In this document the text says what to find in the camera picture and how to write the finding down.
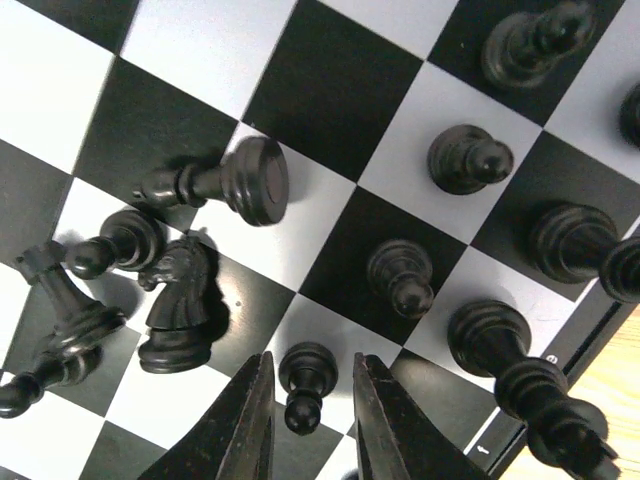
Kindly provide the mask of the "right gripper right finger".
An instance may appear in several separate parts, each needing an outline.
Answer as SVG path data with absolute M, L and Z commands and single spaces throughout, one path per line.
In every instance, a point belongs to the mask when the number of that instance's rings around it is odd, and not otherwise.
M 487 479 L 373 354 L 354 356 L 353 399 L 361 479 Z

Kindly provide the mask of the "black bishop chess piece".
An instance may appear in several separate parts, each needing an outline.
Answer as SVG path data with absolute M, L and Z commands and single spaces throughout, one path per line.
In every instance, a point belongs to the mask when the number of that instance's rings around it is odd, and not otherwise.
M 636 83 L 625 95 L 618 115 L 618 127 L 624 140 L 636 147 L 640 147 L 640 84 Z

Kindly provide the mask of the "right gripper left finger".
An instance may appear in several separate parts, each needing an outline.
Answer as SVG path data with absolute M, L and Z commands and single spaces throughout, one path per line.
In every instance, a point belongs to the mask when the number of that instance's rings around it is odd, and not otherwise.
M 269 352 L 248 358 L 196 425 L 142 479 L 270 479 L 275 379 Z

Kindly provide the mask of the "black rook chess piece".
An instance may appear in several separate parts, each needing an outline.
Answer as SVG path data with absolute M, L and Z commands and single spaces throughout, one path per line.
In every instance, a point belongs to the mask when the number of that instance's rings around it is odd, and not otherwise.
M 29 285 L 40 285 L 56 314 L 51 348 L 71 357 L 98 346 L 126 324 L 118 307 L 107 307 L 85 295 L 62 266 L 65 248 L 50 240 L 19 254 L 14 262 Z

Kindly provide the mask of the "black knight chess piece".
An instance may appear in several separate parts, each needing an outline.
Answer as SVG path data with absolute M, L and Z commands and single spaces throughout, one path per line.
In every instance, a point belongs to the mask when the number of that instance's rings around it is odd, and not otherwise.
M 146 319 L 149 339 L 138 350 L 143 371 L 172 374 L 208 362 L 211 343 L 205 333 L 211 262 L 196 237 L 167 244 L 158 261 L 138 274 L 147 292 L 163 284 Z

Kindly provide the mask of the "black queen chess piece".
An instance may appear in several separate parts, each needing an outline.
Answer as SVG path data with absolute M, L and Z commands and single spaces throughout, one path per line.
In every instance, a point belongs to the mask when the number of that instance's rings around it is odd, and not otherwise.
M 547 209 L 531 228 L 528 254 L 557 282 L 597 278 L 615 301 L 639 302 L 639 238 L 621 239 L 611 217 L 596 207 L 565 202 Z

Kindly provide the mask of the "black king chess piece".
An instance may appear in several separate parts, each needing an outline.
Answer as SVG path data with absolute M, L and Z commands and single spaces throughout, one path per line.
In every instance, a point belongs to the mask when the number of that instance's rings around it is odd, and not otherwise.
M 595 405 L 568 394 L 562 371 L 528 354 L 526 319 L 498 300 L 473 301 L 450 318 L 447 341 L 466 372 L 493 377 L 500 409 L 527 427 L 534 457 L 574 479 L 617 479 L 616 452 L 607 444 L 608 423 Z

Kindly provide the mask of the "black chess pawn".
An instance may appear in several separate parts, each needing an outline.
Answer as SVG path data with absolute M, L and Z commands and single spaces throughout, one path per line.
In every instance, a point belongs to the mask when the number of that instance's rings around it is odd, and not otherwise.
M 484 77 L 500 89 L 536 88 L 563 59 L 588 43 L 595 26 L 588 1 L 561 1 L 541 13 L 511 14 L 483 44 Z

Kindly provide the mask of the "black chess pieces pile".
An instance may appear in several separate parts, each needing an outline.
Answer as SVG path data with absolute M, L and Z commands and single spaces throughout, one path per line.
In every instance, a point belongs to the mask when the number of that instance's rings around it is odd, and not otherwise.
M 99 366 L 102 357 L 100 346 L 68 359 L 52 351 L 41 352 L 30 370 L 1 386 L 1 418 L 12 419 L 24 414 L 43 398 L 50 387 L 67 387 L 83 382 Z

